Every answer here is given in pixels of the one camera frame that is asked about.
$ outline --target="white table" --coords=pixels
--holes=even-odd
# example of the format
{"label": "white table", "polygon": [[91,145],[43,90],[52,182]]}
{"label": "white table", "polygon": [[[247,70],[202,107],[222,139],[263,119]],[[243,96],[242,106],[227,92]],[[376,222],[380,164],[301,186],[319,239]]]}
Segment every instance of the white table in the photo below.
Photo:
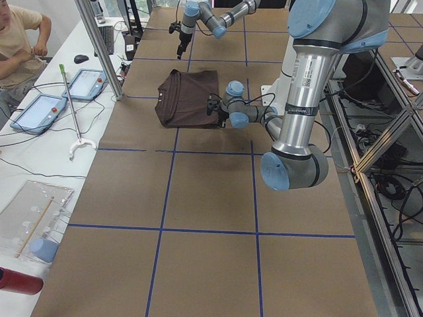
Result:
{"label": "white table", "polygon": [[[119,20],[121,19],[107,18],[106,24],[115,25]],[[124,39],[120,32],[116,31],[123,27],[123,23],[118,23],[115,26],[115,54],[110,56],[115,70],[119,69],[122,58],[125,58]],[[80,64],[75,64],[73,58],[77,54],[87,55],[89,56],[89,60]],[[70,81],[81,68],[102,69],[100,61],[94,56],[93,45],[89,40],[82,21],[78,23],[63,46],[51,60],[46,70],[37,80],[36,85],[63,82],[59,64],[64,64],[68,81]],[[51,94],[54,96],[61,96],[62,92],[65,90],[63,85],[44,86],[39,89],[44,94]],[[40,92],[36,89],[32,89],[21,102],[18,109],[25,108],[39,93]],[[106,87],[101,95],[96,98],[96,101],[99,104],[91,102],[86,105],[86,103],[83,102],[74,102],[74,106],[77,109],[77,119],[82,132],[88,130],[94,120],[92,128],[84,134],[83,137],[95,141],[98,145],[110,119],[116,99],[112,89]],[[67,107],[60,115],[59,120],[52,126],[52,129],[75,129],[72,116],[69,115],[70,113],[70,109]],[[12,118],[16,118],[18,114],[18,112],[15,112]],[[9,127],[9,123],[0,131],[0,158],[35,173],[86,176],[95,157],[96,151],[91,146],[86,146],[77,148],[73,161],[69,160],[69,149],[77,140],[76,132],[69,129],[64,131],[47,131],[28,142],[4,147],[4,145],[24,141],[32,137],[25,133],[6,135],[13,132],[16,131]],[[0,211],[2,211],[10,200],[15,197],[27,180],[64,186],[75,190],[73,197],[66,207],[68,211],[73,210],[85,181],[82,178],[46,178],[43,176],[35,176],[18,167],[0,161]],[[48,265],[12,258],[6,256],[4,251],[2,254],[1,250],[0,266],[40,277],[45,277],[49,271]],[[37,300],[38,295],[31,296],[0,291],[0,316],[30,316]]]}

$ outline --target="small robot arm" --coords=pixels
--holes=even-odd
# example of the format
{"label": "small robot arm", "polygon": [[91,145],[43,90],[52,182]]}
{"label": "small robot arm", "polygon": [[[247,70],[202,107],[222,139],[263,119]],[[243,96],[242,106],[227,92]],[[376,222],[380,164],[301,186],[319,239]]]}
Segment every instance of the small robot arm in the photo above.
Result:
{"label": "small robot arm", "polygon": [[181,22],[173,22],[169,27],[169,33],[179,32],[180,44],[176,53],[177,58],[181,59],[182,54],[191,42],[197,20],[201,20],[216,38],[221,38],[235,21],[245,15],[255,13],[259,5],[260,0],[243,0],[230,11],[216,17],[207,0],[187,1],[182,24]]}
{"label": "small robot arm", "polygon": [[[245,0],[234,9],[243,8],[246,14],[248,8],[248,13],[253,13],[258,6],[255,4]],[[210,20],[214,16],[209,14],[210,8],[204,9],[207,15],[203,13],[206,6],[199,3],[192,13],[191,9],[186,10],[180,27],[181,51],[188,45],[182,33],[190,34],[190,40],[197,19],[218,36],[235,22],[234,14],[229,21],[229,14]],[[251,106],[243,99],[244,86],[238,81],[227,85],[222,100],[209,102],[208,113],[217,110],[221,119],[229,118],[235,128],[249,122],[266,128],[274,142],[261,159],[260,171],[273,190],[312,187],[326,178],[327,158],[318,147],[309,144],[320,97],[342,54],[365,52],[386,42],[389,7],[390,0],[297,0],[288,18],[295,53],[291,54],[293,60],[284,60],[284,64],[292,65],[293,72],[283,117],[271,106]]]}

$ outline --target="black mouse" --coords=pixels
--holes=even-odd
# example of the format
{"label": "black mouse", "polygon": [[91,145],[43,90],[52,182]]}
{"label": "black mouse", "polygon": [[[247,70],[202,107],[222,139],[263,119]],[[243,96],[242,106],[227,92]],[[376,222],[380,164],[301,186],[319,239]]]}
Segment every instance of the black mouse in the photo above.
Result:
{"label": "black mouse", "polygon": [[86,55],[76,55],[75,58],[73,59],[75,64],[80,64],[83,61],[88,61],[88,60],[89,60],[89,58]]}

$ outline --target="red can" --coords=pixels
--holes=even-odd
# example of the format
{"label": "red can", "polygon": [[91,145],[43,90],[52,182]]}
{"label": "red can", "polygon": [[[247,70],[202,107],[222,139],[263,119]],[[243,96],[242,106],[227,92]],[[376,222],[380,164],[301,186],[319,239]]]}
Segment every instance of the red can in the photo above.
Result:
{"label": "red can", "polygon": [[40,277],[0,267],[0,289],[2,291],[34,295],[41,291],[43,284]]}

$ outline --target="beige t-shirt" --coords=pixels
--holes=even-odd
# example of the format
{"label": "beige t-shirt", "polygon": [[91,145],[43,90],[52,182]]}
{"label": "beige t-shirt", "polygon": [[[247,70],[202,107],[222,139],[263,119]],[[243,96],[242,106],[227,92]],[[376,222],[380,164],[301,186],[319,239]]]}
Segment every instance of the beige t-shirt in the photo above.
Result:
{"label": "beige t-shirt", "polygon": [[[25,30],[36,30],[42,21],[42,15],[14,5],[11,8],[11,23],[0,31],[0,54],[6,58],[12,57],[19,49],[31,52],[31,45],[26,37]],[[0,87],[13,88],[17,84],[38,74],[43,62],[34,57],[20,65],[17,70],[7,78],[0,80]]]}

